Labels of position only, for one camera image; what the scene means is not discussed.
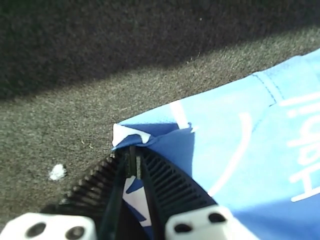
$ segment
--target gray carpet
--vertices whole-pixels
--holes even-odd
[[[320,1],[2,5],[0,226],[60,197],[112,125],[320,47]],[[66,165],[53,182],[48,172]]]

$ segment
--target robotic claw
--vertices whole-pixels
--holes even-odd
[[[60,202],[8,222],[0,240],[148,240],[122,198],[132,176],[143,182],[152,239],[258,239],[170,161],[129,146],[101,161]]]

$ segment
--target screw hole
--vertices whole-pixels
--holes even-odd
[[[222,223],[226,221],[226,218],[219,213],[211,213],[208,218],[211,223]]]
[[[65,238],[68,240],[78,240],[85,234],[85,228],[83,226],[75,226],[70,228],[66,234]]]
[[[174,227],[174,230],[177,233],[188,233],[188,232],[192,231],[192,228],[187,224],[181,223],[181,224],[176,225]]]
[[[47,225],[44,222],[39,222],[39,223],[33,225],[32,227],[30,227],[26,231],[26,237],[27,238],[34,238],[36,236],[39,236],[40,234],[42,234],[45,231],[46,226]]]

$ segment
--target blue and white pattern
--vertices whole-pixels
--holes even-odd
[[[260,239],[320,239],[320,49],[113,130],[115,148],[168,158]],[[148,228],[141,183],[123,197]]]

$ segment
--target blue cloth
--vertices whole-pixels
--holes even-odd
[[[320,239],[320,49],[119,125],[148,137],[115,148],[168,158],[258,238]],[[140,188],[126,190],[136,210]]]

